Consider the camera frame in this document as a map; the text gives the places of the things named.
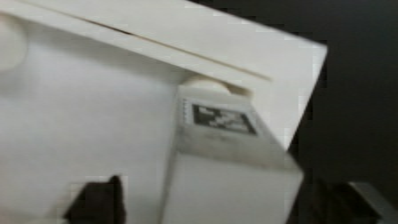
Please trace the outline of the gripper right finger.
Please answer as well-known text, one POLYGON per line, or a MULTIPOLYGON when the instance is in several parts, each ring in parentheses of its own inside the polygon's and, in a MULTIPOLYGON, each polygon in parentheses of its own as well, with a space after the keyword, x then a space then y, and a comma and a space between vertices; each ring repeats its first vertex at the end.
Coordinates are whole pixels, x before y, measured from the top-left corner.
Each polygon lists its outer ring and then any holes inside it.
POLYGON ((368 182, 318 182, 306 224, 398 224, 398 210, 368 182))

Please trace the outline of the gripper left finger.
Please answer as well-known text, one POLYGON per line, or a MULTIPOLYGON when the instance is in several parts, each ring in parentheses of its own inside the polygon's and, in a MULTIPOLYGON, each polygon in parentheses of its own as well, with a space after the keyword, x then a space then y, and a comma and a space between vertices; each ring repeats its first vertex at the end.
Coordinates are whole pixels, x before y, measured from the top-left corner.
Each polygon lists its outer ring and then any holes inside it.
POLYGON ((105 182, 84 185, 62 218, 68 224, 126 224, 123 181, 117 175, 105 182))

